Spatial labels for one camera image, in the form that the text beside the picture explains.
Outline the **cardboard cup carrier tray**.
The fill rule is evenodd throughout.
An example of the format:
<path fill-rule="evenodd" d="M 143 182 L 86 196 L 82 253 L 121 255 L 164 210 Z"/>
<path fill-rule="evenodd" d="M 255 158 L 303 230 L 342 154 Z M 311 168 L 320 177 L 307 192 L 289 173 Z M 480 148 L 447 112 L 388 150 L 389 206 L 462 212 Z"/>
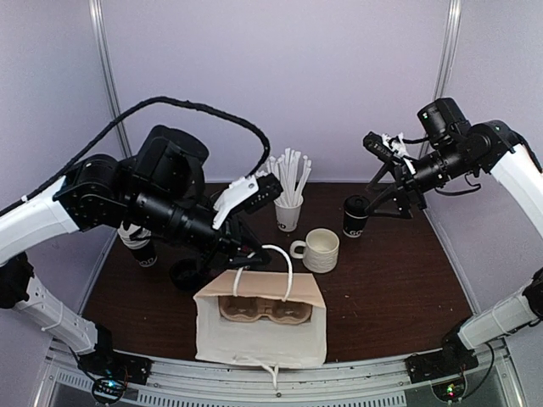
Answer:
<path fill-rule="evenodd" d="M 222 296 L 218 298 L 220 314 L 232 322 L 253 323 L 260 319 L 280 325 L 300 325 L 312 315 L 310 304 L 261 297 Z"/>

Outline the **stack of black lids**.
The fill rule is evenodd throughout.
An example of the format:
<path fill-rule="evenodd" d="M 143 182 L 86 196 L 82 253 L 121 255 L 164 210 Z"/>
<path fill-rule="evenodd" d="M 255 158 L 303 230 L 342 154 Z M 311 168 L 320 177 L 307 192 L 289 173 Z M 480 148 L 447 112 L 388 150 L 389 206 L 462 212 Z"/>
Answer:
<path fill-rule="evenodd" d="M 183 292 L 198 291 L 204 282 L 195 259 L 181 259 L 169 269 L 169 277 L 176 289 Z"/>

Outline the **brown paper bag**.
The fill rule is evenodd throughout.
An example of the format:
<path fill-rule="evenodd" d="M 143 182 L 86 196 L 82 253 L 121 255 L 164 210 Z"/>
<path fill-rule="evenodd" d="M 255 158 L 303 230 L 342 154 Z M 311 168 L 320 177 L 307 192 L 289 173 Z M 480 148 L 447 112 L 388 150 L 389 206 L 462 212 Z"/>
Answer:
<path fill-rule="evenodd" d="M 286 261 L 285 271 L 225 270 L 193 297 L 196 304 L 196 358 L 224 365 L 253 366 L 271 375 L 277 387 L 281 369 L 300 370 L 324 364 L 327 356 L 327 308 L 313 275 L 296 273 L 287 252 L 267 244 Z M 253 323 L 223 318 L 218 298 L 261 297 L 310 304 L 311 318 L 300 325 L 260 319 Z"/>

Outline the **stack of paper cups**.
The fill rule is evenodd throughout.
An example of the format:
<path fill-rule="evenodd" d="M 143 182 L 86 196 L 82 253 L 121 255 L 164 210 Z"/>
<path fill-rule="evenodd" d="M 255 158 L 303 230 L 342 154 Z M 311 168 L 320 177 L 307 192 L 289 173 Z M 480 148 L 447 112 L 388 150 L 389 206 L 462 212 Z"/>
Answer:
<path fill-rule="evenodd" d="M 151 231 L 137 225 L 121 225 L 117 229 L 118 236 L 123 244 L 130 250 L 133 258 L 143 268 L 151 267 L 156 263 L 157 253 L 152 241 Z"/>

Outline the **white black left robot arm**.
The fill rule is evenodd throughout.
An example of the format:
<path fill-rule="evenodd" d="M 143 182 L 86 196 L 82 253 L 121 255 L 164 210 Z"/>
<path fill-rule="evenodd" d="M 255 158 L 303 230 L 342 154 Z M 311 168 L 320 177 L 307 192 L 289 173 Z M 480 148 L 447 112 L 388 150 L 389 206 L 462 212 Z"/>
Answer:
<path fill-rule="evenodd" d="M 209 155 L 196 137 L 163 125 L 138 154 L 117 160 L 95 154 L 1 218 L 1 305 L 28 313 L 103 376 L 122 359 L 110 332 L 64 307 L 42 285 L 26 252 L 48 239 L 98 226 L 133 226 L 132 239 L 158 237 L 197 251 L 204 268 L 266 264 L 269 256 L 238 213 L 253 213 L 282 191 L 275 176 L 245 176 L 215 200 L 204 195 Z"/>

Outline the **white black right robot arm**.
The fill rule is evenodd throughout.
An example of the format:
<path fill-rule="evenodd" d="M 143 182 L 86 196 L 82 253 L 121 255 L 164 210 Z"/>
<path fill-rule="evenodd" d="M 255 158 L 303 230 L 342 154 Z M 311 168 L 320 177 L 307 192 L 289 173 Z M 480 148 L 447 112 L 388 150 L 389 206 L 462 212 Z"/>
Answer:
<path fill-rule="evenodd" d="M 416 115 L 419 134 L 365 130 L 357 149 L 375 166 L 363 187 L 367 237 L 412 245 L 421 226 L 453 269 L 468 309 L 448 315 L 434 347 L 446 375 L 490 343 L 538 333 L 542 300 L 542 166 L 527 140 L 500 120 L 470 121 L 452 98 Z"/>

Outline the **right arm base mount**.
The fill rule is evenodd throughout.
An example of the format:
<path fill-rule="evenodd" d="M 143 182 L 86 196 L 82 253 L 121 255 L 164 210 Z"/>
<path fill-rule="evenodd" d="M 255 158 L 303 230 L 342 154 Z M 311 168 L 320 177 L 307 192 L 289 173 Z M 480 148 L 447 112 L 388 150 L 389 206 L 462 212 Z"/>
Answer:
<path fill-rule="evenodd" d="M 440 350 L 412 354 L 405 364 L 412 384 L 431 382 L 434 396 L 448 404 L 467 396 L 466 373 L 479 366 L 474 351 L 467 349 L 456 334 L 447 335 Z"/>

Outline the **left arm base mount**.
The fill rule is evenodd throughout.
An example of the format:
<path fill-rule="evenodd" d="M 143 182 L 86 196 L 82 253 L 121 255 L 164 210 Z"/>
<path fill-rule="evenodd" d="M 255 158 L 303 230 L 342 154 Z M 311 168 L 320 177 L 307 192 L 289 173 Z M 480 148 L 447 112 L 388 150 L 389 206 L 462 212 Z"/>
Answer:
<path fill-rule="evenodd" d="M 129 384 L 145 385 L 152 368 L 152 360 L 142 356 L 123 354 L 112 348 L 94 349 L 89 354 L 78 354 L 72 348 L 77 368 L 91 381 L 91 395 L 104 406 L 119 402 Z"/>

